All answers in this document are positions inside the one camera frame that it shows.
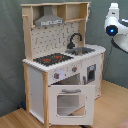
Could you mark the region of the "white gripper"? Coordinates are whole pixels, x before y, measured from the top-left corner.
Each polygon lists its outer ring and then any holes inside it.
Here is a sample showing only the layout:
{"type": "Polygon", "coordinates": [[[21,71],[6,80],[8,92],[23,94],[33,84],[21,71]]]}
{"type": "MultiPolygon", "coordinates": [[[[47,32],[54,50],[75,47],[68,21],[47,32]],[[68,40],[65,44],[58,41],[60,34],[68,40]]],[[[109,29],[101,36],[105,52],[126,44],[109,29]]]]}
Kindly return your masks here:
{"type": "Polygon", "coordinates": [[[109,7],[108,17],[119,18],[119,7],[117,3],[112,3],[109,7]]]}

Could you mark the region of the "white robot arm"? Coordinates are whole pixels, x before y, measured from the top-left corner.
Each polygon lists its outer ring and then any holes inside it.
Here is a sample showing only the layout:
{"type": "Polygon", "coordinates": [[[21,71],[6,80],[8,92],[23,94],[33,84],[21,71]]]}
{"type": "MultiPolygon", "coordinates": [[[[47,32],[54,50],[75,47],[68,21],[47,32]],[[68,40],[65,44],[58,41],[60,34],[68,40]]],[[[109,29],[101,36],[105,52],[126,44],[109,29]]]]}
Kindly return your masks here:
{"type": "Polygon", "coordinates": [[[128,20],[119,20],[119,7],[112,3],[105,19],[105,32],[113,37],[114,43],[128,53],[128,20]]]}

